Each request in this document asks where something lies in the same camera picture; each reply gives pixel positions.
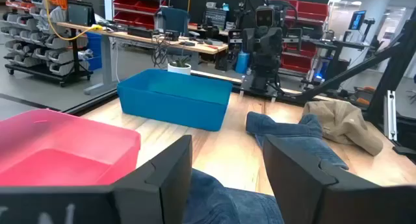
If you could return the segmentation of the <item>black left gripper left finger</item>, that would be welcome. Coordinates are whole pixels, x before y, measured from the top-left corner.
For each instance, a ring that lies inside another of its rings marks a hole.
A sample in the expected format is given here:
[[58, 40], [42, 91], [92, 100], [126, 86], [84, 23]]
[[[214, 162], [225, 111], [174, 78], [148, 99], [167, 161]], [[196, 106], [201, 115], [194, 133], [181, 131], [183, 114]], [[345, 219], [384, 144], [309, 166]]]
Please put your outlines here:
[[192, 136], [114, 183], [120, 224], [182, 224], [192, 171]]

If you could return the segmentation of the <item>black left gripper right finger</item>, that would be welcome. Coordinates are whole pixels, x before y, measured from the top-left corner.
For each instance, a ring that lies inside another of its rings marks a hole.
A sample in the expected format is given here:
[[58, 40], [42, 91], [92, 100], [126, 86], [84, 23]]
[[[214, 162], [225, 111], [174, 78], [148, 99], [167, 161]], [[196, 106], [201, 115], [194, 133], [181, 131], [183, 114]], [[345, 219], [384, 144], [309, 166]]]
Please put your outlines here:
[[373, 224], [382, 221], [378, 185], [267, 136], [263, 157], [285, 224]]

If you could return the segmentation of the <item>tan fabric hat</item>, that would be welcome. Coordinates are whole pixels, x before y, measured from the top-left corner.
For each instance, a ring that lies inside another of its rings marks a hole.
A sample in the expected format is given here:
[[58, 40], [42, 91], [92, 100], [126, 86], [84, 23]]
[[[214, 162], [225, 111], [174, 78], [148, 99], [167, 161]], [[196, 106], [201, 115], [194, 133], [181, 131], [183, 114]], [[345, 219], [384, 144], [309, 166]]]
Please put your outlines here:
[[372, 156], [380, 154], [383, 149], [383, 142], [368, 129], [361, 109], [349, 102], [310, 101], [305, 104], [302, 114], [318, 117], [326, 139], [359, 146]]

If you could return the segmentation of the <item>blue cylinder bottle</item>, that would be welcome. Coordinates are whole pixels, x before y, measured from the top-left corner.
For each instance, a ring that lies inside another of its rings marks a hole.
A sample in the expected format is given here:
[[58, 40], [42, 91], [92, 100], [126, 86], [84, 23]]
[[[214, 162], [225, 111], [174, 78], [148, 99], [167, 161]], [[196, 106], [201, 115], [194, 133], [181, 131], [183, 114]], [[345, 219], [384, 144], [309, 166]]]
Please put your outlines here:
[[237, 56], [235, 71], [237, 73], [245, 74], [250, 61], [250, 54], [240, 51]]

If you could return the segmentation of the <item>rack with red crates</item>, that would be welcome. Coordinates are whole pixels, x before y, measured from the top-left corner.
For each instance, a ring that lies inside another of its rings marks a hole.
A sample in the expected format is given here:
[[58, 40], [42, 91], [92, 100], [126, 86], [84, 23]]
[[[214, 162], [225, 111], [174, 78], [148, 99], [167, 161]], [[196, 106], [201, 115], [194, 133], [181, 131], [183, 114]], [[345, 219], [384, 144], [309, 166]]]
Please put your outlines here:
[[288, 2], [296, 9], [286, 7], [285, 26], [288, 29], [302, 29], [303, 37], [299, 51], [297, 43], [283, 44], [281, 67], [287, 71], [305, 75], [311, 69], [312, 58], [318, 50], [313, 40], [322, 38], [323, 26], [329, 16], [329, 8], [324, 3], [299, 0], [281, 1]]

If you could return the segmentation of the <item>blue plastic bin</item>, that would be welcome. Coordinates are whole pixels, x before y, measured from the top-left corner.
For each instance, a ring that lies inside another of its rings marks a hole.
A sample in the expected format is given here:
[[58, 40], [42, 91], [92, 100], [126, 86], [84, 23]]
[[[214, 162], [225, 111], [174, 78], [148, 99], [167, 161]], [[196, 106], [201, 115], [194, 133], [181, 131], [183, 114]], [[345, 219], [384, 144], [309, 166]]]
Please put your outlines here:
[[226, 81], [147, 69], [118, 83], [117, 92], [126, 114], [219, 131], [232, 87]]

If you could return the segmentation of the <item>dark blue office chair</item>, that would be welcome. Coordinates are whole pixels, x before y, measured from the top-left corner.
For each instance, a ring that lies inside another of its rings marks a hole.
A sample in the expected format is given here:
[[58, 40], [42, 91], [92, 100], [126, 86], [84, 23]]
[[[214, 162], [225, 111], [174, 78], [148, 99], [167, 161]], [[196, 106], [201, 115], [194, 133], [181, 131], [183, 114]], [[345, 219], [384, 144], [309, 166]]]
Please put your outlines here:
[[163, 31], [177, 31], [182, 36], [189, 35], [188, 24], [189, 13], [185, 10], [171, 7], [162, 7], [162, 29]]

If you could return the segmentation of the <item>white plant pot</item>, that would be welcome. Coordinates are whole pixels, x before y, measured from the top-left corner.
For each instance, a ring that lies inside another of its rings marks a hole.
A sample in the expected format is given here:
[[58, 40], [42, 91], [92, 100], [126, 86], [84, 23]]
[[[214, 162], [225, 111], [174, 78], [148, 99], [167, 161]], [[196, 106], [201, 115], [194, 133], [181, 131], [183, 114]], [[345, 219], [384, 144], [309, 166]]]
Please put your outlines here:
[[192, 66], [189, 64], [189, 62], [189, 56], [178, 57], [177, 59], [168, 63], [168, 71], [172, 73], [190, 75]]

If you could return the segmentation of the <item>small lit monitor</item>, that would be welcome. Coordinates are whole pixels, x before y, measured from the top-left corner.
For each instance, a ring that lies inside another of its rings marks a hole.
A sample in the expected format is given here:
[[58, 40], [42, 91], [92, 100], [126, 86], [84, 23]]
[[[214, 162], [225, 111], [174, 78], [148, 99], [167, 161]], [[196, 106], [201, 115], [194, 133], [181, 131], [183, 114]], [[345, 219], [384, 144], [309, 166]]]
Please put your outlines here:
[[364, 22], [366, 12], [367, 12], [366, 10], [355, 11], [350, 20], [348, 29], [351, 31], [360, 30]]

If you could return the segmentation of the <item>pink plastic bin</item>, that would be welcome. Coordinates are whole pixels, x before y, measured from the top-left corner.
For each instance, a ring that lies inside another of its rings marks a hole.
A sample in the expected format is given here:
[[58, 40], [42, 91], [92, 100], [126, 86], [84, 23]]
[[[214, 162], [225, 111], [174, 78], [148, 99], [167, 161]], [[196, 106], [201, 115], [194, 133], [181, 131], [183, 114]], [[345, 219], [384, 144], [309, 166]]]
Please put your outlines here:
[[0, 186], [98, 186], [136, 168], [136, 131], [52, 110], [0, 121]]

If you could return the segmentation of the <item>wooden top workbench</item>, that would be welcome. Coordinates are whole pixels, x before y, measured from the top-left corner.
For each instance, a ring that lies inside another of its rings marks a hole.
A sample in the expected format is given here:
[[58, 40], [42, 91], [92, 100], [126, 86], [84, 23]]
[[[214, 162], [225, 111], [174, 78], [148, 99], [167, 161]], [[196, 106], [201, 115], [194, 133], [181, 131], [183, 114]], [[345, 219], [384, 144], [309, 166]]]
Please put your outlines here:
[[162, 43], [170, 48], [178, 48], [191, 53], [191, 66], [195, 68], [198, 66], [199, 54], [226, 54], [228, 49], [227, 44], [214, 45], [214, 47], [209, 47], [207, 44], [196, 44], [195, 46], [180, 45], [181, 42], [190, 42], [189, 38], [180, 36], [178, 41], [172, 42], [162, 42], [164, 37], [153, 37], [153, 38], [143, 38], [139, 36], [129, 35], [126, 32], [109, 32], [106, 27], [102, 27], [100, 30], [95, 30], [92, 27], [85, 27], [82, 25], [75, 25], [66, 22], [59, 22], [57, 25], [66, 27], [69, 29], [75, 29], [76, 31], [83, 30], [86, 32], [92, 32], [95, 34], [101, 35], [101, 64], [102, 64], [102, 82], [95, 84], [88, 88], [84, 89], [86, 95], [97, 95], [99, 93], [107, 93], [114, 91], [117, 87], [117, 81], [115, 80], [117, 76], [116, 68], [112, 67], [111, 61], [111, 40], [110, 37], [124, 40], [130, 44], [139, 43], [139, 46], [152, 46], [155, 47], [158, 43]]

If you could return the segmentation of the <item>shelf with red bins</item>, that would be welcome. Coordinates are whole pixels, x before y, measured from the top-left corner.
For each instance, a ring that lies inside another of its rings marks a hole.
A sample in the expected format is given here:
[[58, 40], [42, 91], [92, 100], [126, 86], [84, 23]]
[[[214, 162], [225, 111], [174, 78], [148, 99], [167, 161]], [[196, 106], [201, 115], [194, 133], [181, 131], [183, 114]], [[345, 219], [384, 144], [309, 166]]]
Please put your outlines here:
[[159, 9], [170, 0], [110, 0], [112, 20], [123, 25], [153, 30]]

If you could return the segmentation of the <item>blue storage tub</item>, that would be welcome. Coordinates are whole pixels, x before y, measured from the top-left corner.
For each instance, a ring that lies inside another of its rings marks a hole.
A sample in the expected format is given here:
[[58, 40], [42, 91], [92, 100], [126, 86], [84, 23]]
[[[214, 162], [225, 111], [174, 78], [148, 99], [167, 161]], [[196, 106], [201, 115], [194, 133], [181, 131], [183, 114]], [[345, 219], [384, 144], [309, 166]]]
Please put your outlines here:
[[102, 67], [101, 61], [101, 35], [93, 32], [88, 32], [88, 45], [87, 48], [92, 51], [92, 58], [89, 58], [89, 70], [94, 71]]

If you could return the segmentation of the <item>wheeled rack of grey bins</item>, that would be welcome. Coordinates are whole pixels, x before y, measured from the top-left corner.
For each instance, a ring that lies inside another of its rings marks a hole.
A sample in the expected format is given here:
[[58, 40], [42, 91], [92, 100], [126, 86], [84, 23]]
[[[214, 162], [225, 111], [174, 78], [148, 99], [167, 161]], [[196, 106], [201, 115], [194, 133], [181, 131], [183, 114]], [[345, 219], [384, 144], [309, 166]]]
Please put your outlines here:
[[3, 58], [9, 75], [20, 71], [61, 87], [90, 80], [88, 32], [57, 25], [68, 23], [68, 1], [0, 0], [8, 8], [0, 13], [0, 36], [6, 38]]

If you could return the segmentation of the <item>black box on workbench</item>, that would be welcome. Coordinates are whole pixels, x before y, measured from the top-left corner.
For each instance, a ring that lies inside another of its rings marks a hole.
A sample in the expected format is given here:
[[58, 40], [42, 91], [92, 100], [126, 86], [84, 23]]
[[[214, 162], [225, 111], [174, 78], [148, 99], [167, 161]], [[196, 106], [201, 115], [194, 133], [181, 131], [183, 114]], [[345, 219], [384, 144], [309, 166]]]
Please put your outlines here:
[[68, 1], [68, 22], [76, 25], [93, 26], [96, 21], [92, 3]]

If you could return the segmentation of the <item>black metal table frame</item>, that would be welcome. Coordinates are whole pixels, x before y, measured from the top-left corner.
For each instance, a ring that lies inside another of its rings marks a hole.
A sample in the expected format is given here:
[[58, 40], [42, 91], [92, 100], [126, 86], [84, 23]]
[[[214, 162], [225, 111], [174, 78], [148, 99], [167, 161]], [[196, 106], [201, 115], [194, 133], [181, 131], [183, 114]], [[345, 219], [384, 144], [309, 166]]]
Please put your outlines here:
[[373, 94], [372, 100], [365, 110], [364, 118], [376, 127], [384, 126], [384, 97], [388, 90], [395, 91], [407, 70], [411, 59], [416, 54], [416, 8], [406, 20], [400, 34], [391, 43], [368, 60], [338, 74], [316, 88], [290, 96], [299, 103], [312, 100], [318, 94], [325, 92], [330, 86], [373, 67], [388, 59], [387, 67]]

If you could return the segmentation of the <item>silver aluminium bracket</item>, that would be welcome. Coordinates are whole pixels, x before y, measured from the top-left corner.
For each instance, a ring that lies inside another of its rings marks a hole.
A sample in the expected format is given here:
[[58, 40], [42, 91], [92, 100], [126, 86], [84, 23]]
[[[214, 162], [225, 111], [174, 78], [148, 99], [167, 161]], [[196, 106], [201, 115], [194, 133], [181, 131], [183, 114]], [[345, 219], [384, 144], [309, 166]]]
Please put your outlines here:
[[392, 90], [388, 90], [384, 97], [383, 132], [389, 140], [397, 141], [396, 97]]

